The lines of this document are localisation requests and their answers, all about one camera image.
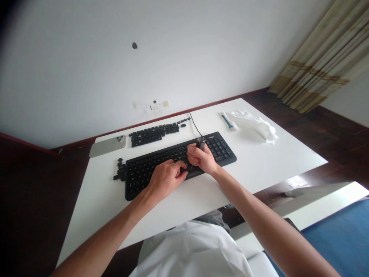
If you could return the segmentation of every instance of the black keyboard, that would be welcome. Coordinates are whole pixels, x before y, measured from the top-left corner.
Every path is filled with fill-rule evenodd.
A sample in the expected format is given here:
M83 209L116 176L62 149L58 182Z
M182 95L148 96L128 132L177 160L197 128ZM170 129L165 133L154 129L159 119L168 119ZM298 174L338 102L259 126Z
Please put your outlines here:
M231 164L237 160L231 148L224 141L219 132L204 136L206 144L213 153L215 161L220 166ZM196 139L161 149L150 154L133 158L126 162L126 200L133 200L150 182L151 176L157 165L173 159L187 165L187 179L201 175L204 172L196 166L192 166L187 159L187 145L195 143Z

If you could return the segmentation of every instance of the hand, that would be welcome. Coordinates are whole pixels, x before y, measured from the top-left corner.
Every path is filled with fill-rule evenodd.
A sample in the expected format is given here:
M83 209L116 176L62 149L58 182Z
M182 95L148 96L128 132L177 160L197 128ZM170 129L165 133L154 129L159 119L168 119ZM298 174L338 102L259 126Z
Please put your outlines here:
M197 148L196 144L188 145L187 156L188 161L192 165L200 167L205 173L212 174L219 168L219 165L215 162L213 154L206 144L204 146L204 151Z
M170 195L186 179L188 172L185 171L181 174L181 167L183 169L187 168L184 162L178 161L175 163L172 159L155 167L147 191L156 203Z

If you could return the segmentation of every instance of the gray pants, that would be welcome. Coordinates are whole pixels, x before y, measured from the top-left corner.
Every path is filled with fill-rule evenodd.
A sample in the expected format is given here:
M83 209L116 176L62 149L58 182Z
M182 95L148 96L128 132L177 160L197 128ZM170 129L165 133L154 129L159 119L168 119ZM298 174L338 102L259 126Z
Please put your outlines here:
M218 225L224 228L224 230L226 230L228 234L231 233L231 229L229 228L227 223L224 223L223 214L219 210L208 212L207 214L199 216L193 220Z

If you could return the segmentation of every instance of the cable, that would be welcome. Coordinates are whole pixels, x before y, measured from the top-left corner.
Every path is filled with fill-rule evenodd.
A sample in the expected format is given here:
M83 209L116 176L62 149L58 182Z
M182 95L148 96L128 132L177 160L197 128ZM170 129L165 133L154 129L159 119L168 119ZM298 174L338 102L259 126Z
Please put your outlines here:
M196 124L195 124L195 121L193 121L193 118L192 118L192 114L191 114L191 112L189 112L189 115L191 116L191 119L192 119L193 125L195 125L195 127L196 127ZM199 129L197 129L197 127L196 127L196 130L199 132L200 136L203 136L203 135L200 133Z

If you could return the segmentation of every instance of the white cloth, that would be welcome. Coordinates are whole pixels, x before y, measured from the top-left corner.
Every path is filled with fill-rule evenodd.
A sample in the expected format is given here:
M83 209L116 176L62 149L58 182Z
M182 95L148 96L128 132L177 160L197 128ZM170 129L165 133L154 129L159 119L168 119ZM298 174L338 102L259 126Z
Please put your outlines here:
M232 121L236 126L236 129L242 127L252 126L256 132L258 132L264 139L266 143L274 144L275 140L278 139L276 135L276 129L269 124L269 122L261 119L256 119L251 113L245 109L237 110L234 112L223 112L223 114Z
M247 276L250 266L220 226L189 221L144 241L130 277Z

